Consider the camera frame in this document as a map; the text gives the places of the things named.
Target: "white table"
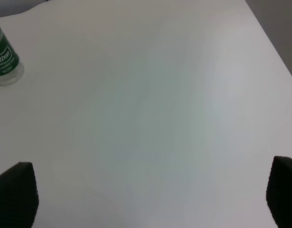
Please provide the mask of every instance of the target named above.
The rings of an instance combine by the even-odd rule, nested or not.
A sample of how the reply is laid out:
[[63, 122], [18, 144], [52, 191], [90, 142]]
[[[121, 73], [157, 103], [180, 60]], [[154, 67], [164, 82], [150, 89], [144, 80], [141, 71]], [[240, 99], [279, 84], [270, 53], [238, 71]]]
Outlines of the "white table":
[[31, 161], [34, 228], [276, 227], [292, 77], [244, 0], [54, 0], [1, 18], [0, 173]]

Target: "green label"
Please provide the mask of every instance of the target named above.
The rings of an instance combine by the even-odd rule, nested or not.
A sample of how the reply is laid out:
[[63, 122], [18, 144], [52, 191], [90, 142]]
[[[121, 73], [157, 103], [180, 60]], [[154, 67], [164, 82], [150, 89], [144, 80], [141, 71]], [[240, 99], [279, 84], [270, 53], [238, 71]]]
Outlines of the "green label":
[[19, 56], [3, 35], [0, 41], [0, 76], [11, 72], [17, 67], [18, 63]]

